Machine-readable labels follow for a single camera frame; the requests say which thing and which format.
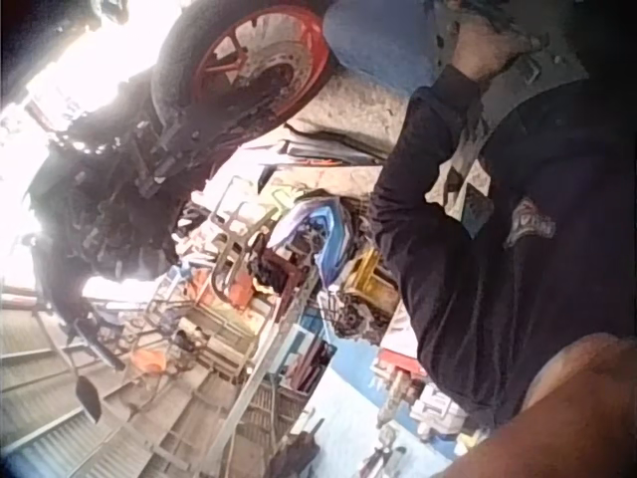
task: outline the jacket sleeve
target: jacket sleeve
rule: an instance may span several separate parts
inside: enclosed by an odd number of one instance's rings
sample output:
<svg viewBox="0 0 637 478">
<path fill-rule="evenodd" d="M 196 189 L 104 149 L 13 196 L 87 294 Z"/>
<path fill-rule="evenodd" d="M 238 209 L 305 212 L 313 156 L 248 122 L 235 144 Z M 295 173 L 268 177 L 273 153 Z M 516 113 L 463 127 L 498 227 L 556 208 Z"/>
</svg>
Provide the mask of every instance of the jacket sleeve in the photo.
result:
<svg viewBox="0 0 637 478">
<path fill-rule="evenodd" d="M 441 321 L 455 301 L 459 280 L 464 288 L 466 280 L 477 275 L 469 234 L 440 205 L 426 202 L 424 194 L 436 182 L 440 164 L 457 147 L 467 110 L 479 97 L 478 84 L 453 67 L 447 67 L 431 88 L 419 89 L 372 192 L 374 239 L 398 281 L 421 362 L 423 348 L 435 345 L 430 341 L 443 329 Z M 469 312 L 464 306 L 460 309 Z"/>
</svg>

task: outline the motorcycle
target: motorcycle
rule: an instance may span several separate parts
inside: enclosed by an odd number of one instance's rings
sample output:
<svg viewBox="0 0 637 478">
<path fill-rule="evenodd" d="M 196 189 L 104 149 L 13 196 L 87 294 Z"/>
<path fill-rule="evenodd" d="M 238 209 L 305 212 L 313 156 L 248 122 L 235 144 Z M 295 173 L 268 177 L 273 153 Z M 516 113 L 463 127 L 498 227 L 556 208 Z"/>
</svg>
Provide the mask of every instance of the motorcycle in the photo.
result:
<svg viewBox="0 0 637 478">
<path fill-rule="evenodd" d="M 335 61 L 322 34 L 328 3 L 197 0 L 173 25 L 152 70 L 123 83 L 112 104 L 65 131 L 36 118 L 52 138 L 50 157 L 29 189 L 42 224 L 32 245 L 36 275 L 55 312 L 96 348 L 95 327 L 83 326 L 93 314 L 81 299 L 87 279 L 149 280 L 178 262 L 172 234 L 191 191 L 242 144 L 291 118 L 329 78 Z M 288 132 L 292 138 L 259 154 L 271 161 L 259 187 L 279 167 L 382 161 L 342 137 Z M 348 251 L 345 213 L 333 200 L 322 203 L 321 213 L 305 207 L 289 226 L 301 221 L 327 231 L 316 260 L 328 287 Z"/>
</svg>

